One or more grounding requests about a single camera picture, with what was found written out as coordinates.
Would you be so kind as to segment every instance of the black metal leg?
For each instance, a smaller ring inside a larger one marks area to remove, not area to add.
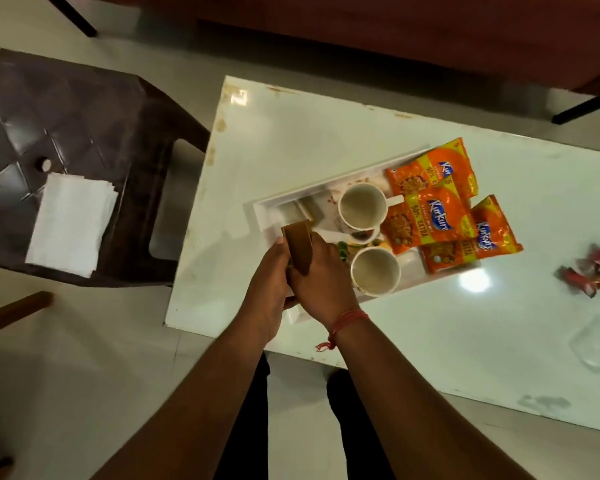
[[[97,37],[98,32],[88,23],[67,0],[49,0],[62,14],[78,27],[87,37]]]
[[[600,109],[600,96],[596,96],[588,101],[584,101],[577,106],[567,109],[566,111],[559,112],[551,118],[551,122],[554,125],[563,125],[569,121],[573,121],[581,116],[585,116],[590,112],[594,112]]]

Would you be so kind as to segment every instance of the mug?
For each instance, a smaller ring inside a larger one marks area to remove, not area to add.
[[[374,184],[354,184],[338,201],[338,226],[346,233],[371,231],[382,224],[389,207],[402,202],[404,195],[387,198]]]
[[[400,274],[398,259],[384,248],[361,249],[351,261],[351,281],[368,296],[391,293],[400,282]]]

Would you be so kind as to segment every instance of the red thread bracelet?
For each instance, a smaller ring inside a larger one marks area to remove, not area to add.
[[[325,350],[333,350],[336,348],[336,333],[358,318],[369,320],[369,315],[364,313],[359,308],[344,312],[342,315],[340,315],[340,318],[333,323],[331,331],[329,332],[329,338],[327,339],[328,341],[323,342],[320,345],[316,345],[315,349],[318,352],[324,352]]]

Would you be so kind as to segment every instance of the kurkure packet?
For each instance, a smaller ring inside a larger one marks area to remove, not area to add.
[[[462,138],[434,148],[400,168],[386,170],[387,179],[396,195],[417,192],[451,175],[460,197],[467,200],[478,195],[478,183]]]
[[[381,225],[394,254],[423,244],[458,241],[478,236],[471,213],[456,190],[453,177],[405,195],[404,203],[389,207]]]
[[[422,255],[429,272],[435,273],[440,269],[476,259],[519,253],[523,250],[522,245],[516,241],[495,195],[489,195],[478,203],[471,209],[471,215],[478,227],[477,238],[437,242],[422,247]]]

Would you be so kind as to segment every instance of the person's leg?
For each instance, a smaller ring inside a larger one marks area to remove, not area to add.
[[[329,405],[340,422],[349,480],[394,479],[376,430],[353,386],[349,371],[336,371],[327,381]]]
[[[243,476],[258,480],[269,478],[269,372],[267,358],[262,354],[224,447],[214,480],[233,480]]]

